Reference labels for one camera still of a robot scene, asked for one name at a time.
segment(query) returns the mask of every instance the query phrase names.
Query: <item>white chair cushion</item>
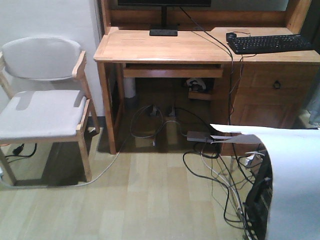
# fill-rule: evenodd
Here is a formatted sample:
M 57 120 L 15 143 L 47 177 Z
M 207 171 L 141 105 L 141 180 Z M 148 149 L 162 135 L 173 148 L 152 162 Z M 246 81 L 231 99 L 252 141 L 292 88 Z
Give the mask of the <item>white chair cushion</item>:
M 0 140 L 75 136 L 85 104 L 80 90 L 18 92 L 0 113 Z
M 34 80 L 70 78 L 80 53 L 76 41 L 57 37 L 25 37 L 2 46 L 5 70 Z

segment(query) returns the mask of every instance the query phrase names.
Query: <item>chair backrest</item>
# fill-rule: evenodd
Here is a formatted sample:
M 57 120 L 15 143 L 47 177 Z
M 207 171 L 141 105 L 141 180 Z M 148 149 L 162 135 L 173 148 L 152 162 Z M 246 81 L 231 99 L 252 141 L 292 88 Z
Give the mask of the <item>chair backrest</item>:
M 25 37 L 2 46 L 5 70 L 33 80 L 65 80 L 81 53 L 80 45 L 58 37 Z

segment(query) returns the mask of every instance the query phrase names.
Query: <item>computer tower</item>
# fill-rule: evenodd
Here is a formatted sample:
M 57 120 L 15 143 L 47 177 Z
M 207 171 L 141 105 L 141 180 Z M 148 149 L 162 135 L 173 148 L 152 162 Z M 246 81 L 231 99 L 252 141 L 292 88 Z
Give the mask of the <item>computer tower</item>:
M 245 213 L 252 234 L 258 240 L 265 240 L 268 215 L 272 200 L 272 167 L 268 152 L 262 157 L 255 181 L 245 200 Z

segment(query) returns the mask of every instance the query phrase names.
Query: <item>desk surface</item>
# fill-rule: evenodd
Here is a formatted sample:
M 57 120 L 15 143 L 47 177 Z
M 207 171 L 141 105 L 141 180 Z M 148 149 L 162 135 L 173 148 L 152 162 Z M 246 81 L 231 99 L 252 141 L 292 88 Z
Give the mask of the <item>desk surface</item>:
M 209 33 L 227 45 L 226 33 L 228 32 L 244 32 L 252 36 L 291 34 L 284 27 L 216 27 Z M 243 33 L 237 33 L 237 35 L 247 36 Z M 242 57 L 233 52 L 232 55 L 235 62 Z M 109 35 L 103 36 L 94 59 L 105 63 L 140 64 L 225 64 L 231 62 L 225 48 L 202 31 L 179 31 L 178 36 L 149 36 L 149 31 L 146 30 L 119 30 L 115 27 Z M 246 57 L 244 61 L 318 65 L 320 55 L 315 51 L 265 53 Z

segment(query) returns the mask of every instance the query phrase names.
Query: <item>monitor stand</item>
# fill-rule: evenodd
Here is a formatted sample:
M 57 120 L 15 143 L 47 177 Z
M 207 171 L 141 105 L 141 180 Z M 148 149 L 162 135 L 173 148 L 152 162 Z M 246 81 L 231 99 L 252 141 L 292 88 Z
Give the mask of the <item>monitor stand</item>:
M 161 7 L 161 25 L 152 25 L 150 36 L 178 36 L 177 25 L 167 25 L 167 7 Z

